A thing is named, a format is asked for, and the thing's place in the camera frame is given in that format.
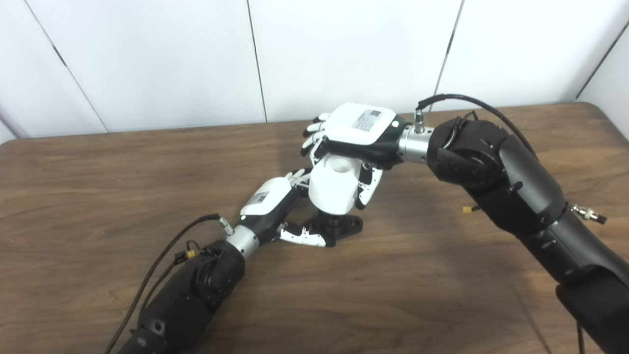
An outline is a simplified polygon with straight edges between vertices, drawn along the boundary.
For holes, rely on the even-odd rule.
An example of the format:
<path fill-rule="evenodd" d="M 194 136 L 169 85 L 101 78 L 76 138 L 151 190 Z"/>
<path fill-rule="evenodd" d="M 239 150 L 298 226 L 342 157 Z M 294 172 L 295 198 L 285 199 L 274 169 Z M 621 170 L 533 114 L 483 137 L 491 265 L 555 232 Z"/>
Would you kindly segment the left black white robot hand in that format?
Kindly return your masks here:
<path fill-rule="evenodd" d="M 298 225 L 286 220 L 308 196 L 311 172 L 312 168 L 305 168 L 267 180 L 242 207 L 231 239 L 236 240 L 238 233 L 246 233 L 257 246 L 277 239 L 307 246 L 336 246 L 336 239 L 325 235 L 321 225 Z"/>

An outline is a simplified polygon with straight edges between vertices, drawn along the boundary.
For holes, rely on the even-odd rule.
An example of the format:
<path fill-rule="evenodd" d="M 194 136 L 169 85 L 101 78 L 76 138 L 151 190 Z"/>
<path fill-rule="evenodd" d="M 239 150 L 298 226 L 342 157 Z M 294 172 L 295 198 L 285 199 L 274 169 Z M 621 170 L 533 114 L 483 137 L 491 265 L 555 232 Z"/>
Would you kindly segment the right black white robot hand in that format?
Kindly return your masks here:
<path fill-rule="evenodd" d="M 384 171 L 400 164 L 398 143 L 411 123 L 387 108 L 344 103 L 303 131 L 301 155 L 312 162 L 309 198 L 332 215 L 363 210 Z"/>

